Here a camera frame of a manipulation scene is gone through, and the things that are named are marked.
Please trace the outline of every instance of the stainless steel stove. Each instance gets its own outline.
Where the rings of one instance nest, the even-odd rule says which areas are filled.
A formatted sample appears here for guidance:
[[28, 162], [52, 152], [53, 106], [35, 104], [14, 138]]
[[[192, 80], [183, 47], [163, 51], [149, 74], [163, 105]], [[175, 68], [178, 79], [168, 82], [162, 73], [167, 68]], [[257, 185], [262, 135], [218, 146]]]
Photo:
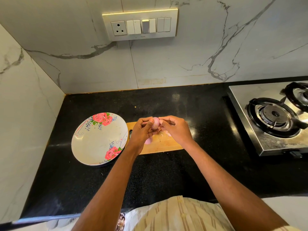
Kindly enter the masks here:
[[308, 153], [308, 81], [229, 86], [258, 154]]

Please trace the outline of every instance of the kitchen counter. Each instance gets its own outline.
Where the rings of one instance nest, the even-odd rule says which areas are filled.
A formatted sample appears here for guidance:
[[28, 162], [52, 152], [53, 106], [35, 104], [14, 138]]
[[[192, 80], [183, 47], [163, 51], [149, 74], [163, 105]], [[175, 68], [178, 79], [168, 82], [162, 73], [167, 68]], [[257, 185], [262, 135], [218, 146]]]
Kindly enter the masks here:
[[[299, 80], [308, 76], [67, 95], [20, 222], [79, 216], [94, 196], [114, 162], [104, 167], [83, 165], [72, 154], [71, 138], [83, 120], [100, 112], [116, 113], [126, 122], [147, 116], [182, 117], [196, 142], [259, 197], [308, 193], [308, 156], [259, 157], [227, 95], [231, 85]], [[140, 155], [122, 211], [176, 195], [217, 202], [185, 150]]]

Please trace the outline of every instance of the pink rose print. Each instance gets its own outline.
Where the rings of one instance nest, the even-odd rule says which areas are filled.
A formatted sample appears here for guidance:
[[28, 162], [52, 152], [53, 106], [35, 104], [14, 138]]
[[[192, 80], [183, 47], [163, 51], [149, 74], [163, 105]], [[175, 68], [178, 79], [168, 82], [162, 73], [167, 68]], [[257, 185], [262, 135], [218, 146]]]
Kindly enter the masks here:
[[112, 122], [112, 117], [110, 115], [107, 115], [106, 113], [104, 113], [104, 117], [105, 117], [105, 119], [104, 119], [102, 124], [104, 126], [107, 126]]
[[95, 115], [92, 116], [93, 117], [93, 121], [96, 121], [98, 123], [103, 122], [104, 119], [105, 119], [105, 115], [107, 116], [106, 113], [95, 114]]
[[121, 150], [117, 149], [116, 147], [112, 147], [110, 148], [105, 155], [105, 159], [106, 160], [112, 160], [113, 158], [115, 158], [119, 153], [121, 152]]

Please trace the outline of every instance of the white plate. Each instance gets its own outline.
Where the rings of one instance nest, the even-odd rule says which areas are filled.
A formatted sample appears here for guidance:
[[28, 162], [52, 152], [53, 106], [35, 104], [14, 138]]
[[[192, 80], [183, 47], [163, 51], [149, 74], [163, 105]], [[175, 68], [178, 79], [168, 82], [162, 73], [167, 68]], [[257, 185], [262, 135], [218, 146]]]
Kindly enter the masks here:
[[98, 113], [83, 121], [72, 138], [72, 151], [77, 160], [87, 165], [103, 165], [123, 150], [128, 128], [114, 113]]

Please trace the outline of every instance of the cutting board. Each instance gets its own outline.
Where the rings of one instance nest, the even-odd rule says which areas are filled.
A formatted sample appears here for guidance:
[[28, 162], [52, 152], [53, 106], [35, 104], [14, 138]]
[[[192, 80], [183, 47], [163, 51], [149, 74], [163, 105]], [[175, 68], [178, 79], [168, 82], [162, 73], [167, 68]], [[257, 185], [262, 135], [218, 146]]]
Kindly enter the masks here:
[[[128, 127], [128, 132], [130, 132], [136, 122], [128, 122], [126, 123]], [[157, 135], [153, 135], [153, 141], [150, 144], [145, 144], [143, 147], [143, 150], [140, 154], [150, 154], [150, 153], [156, 153], [156, 152], [163, 152], [163, 151], [175, 151], [183, 149], [181, 145], [179, 145], [174, 138], [166, 134], [165, 131], [159, 132]]]

